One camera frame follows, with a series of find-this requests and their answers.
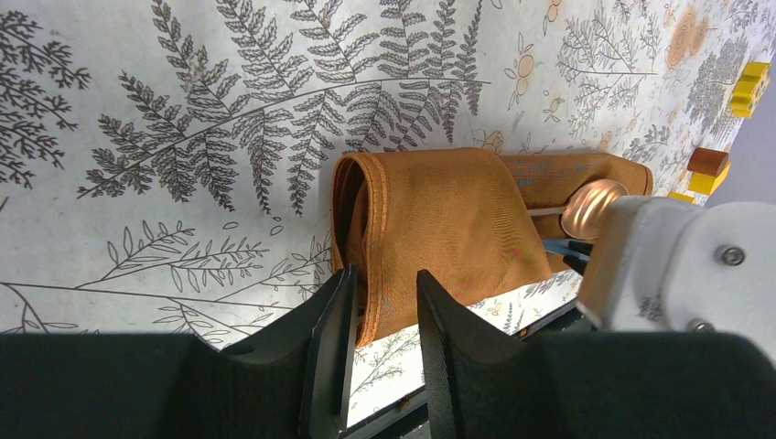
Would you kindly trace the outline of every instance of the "spoon bowl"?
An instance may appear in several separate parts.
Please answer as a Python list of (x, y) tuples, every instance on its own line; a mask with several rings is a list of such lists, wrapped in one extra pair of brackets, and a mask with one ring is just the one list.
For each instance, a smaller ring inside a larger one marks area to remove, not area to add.
[(561, 215), (560, 227), (571, 238), (593, 240), (601, 233), (606, 208), (615, 199), (628, 195), (620, 182), (602, 178), (580, 187)]

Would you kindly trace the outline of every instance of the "white patterned surface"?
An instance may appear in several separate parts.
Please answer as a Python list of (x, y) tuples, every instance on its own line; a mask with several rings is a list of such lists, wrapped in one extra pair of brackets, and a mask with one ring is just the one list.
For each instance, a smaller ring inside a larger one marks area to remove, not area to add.
[[(771, 59), (773, 7), (6, 0), (0, 331), (252, 334), (329, 276), (350, 150), (608, 151), (681, 191), (694, 146), (732, 142), (731, 84)], [(513, 333), (579, 281), (471, 308)], [(349, 423), (421, 385), (416, 329), (360, 349), (352, 382)]]

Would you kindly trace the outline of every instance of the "screw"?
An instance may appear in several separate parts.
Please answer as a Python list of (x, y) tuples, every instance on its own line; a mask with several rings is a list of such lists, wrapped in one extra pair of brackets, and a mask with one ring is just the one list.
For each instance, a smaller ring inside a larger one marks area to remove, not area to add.
[(687, 330), (690, 332), (714, 332), (715, 331), (714, 325), (700, 318), (695, 318), (693, 320), (690, 320), (690, 323), (687, 324)]
[(725, 265), (736, 267), (744, 263), (747, 255), (740, 247), (729, 246), (721, 249), (721, 258)]

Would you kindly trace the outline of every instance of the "orange cloth bag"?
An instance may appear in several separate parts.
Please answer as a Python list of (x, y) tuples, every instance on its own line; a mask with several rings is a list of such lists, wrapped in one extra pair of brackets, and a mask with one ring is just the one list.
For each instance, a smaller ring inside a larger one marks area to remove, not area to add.
[(332, 196), (333, 268), (356, 264), (357, 346), (417, 323), (422, 269), (463, 305), (565, 269), (542, 238), (563, 237), (559, 206), (599, 178), (632, 195), (652, 191), (648, 168), (605, 154), (499, 157), (478, 148), (343, 156)]

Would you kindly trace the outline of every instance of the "copper spoon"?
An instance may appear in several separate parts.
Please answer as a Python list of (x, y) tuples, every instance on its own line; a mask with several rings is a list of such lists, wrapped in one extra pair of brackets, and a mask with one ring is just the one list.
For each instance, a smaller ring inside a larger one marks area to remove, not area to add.
[(561, 215), (560, 227), (571, 238), (593, 240), (600, 234), (604, 210), (617, 198), (628, 195), (620, 182), (602, 178), (577, 189), (568, 204), (557, 208), (531, 209), (532, 217)]

